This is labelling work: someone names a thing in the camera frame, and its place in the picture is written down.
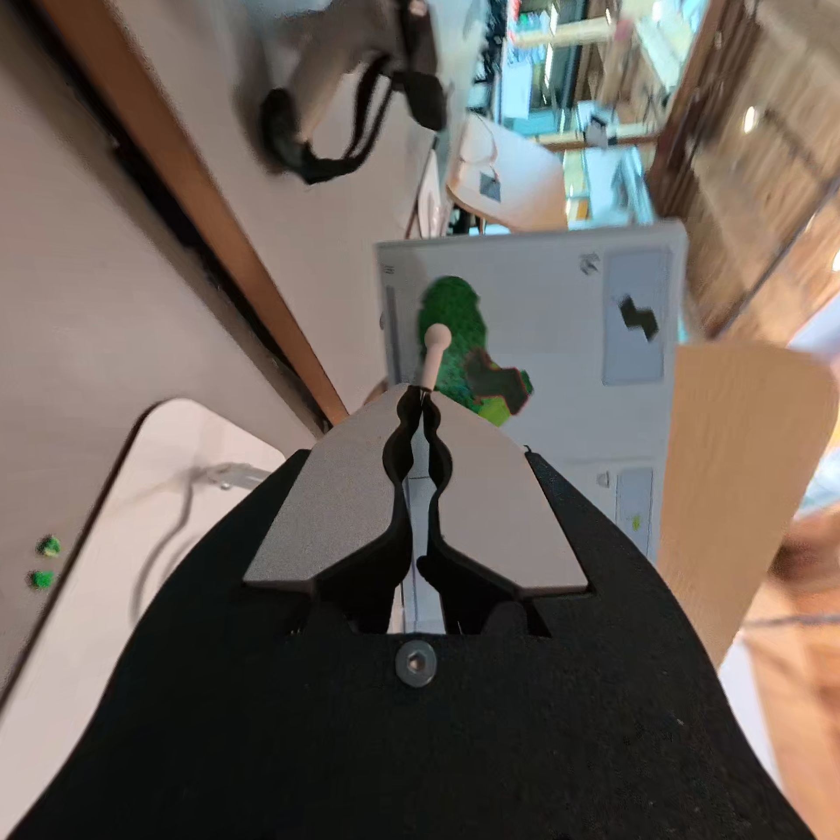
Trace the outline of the instruction booklet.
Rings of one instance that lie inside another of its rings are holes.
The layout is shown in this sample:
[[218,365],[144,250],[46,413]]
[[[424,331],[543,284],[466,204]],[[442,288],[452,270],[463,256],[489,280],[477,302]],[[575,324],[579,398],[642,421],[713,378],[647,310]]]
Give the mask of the instruction booklet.
[[[542,456],[656,564],[686,252],[678,223],[379,244],[389,383],[418,384],[425,332],[445,324],[435,392]],[[418,569],[435,490],[424,421],[412,446],[406,629],[445,633]]]

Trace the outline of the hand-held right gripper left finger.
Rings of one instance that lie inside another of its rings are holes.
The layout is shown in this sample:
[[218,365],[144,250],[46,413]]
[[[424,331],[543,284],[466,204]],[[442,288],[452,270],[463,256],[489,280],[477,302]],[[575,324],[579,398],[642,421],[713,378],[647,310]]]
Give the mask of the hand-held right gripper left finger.
[[244,583],[330,604],[363,634],[386,634],[413,558],[403,482],[413,467],[418,388],[397,385],[309,452]]

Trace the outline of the wooden book stand board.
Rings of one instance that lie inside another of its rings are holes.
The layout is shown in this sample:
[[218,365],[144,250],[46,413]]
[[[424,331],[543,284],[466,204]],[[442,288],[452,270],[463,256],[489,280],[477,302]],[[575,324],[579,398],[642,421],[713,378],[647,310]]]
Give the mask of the wooden book stand board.
[[838,384],[767,343],[677,347],[657,567],[718,669],[832,438]]

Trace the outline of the grey wooden-edged table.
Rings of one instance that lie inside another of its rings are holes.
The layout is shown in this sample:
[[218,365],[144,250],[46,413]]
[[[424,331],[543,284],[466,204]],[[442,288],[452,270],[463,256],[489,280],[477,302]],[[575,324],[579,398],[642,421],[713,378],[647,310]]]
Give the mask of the grey wooden-edged table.
[[[307,185],[259,140],[259,105],[298,63],[330,2],[37,2],[331,425],[385,377],[374,246],[407,233],[438,135],[395,93],[362,167]],[[478,2],[429,2],[444,140],[464,115]],[[311,146],[343,155],[362,68],[340,84]]]

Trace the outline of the white acrylic stand base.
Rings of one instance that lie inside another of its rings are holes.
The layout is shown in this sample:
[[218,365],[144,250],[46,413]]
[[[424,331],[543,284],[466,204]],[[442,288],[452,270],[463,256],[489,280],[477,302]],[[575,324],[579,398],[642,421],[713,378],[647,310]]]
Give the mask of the white acrylic stand base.
[[176,565],[284,460],[191,400],[164,402],[140,423],[2,700],[2,838],[75,748]]

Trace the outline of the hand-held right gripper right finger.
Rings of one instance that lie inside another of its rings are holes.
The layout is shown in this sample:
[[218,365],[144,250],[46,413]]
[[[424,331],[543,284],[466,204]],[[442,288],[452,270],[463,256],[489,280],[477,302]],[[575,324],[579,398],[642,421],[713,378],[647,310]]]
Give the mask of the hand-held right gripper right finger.
[[530,451],[439,393],[424,401],[423,423],[435,490],[418,569],[446,633],[479,634],[502,603],[586,592]]

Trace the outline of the white ball-tipped page pin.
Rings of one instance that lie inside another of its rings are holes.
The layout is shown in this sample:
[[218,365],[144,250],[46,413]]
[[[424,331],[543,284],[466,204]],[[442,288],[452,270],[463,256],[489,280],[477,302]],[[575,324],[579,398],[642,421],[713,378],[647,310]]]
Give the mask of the white ball-tipped page pin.
[[452,342],[452,332],[440,322],[426,330],[424,338],[425,356],[419,377],[419,387],[426,393],[434,392],[444,356]]

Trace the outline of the spare hand-held gripper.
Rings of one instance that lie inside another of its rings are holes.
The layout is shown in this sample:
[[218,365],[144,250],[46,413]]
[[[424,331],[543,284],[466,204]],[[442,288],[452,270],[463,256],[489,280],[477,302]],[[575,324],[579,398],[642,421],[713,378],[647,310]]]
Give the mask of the spare hand-held gripper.
[[[313,16],[289,80],[270,89],[257,112],[259,140],[274,165],[309,186],[358,171],[395,93],[422,128],[439,133],[447,127],[448,96],[438,76],[429,2],[330,2]],[[318,156],[313,134],[343,79],[359,68],[350,141],[341,157]]]

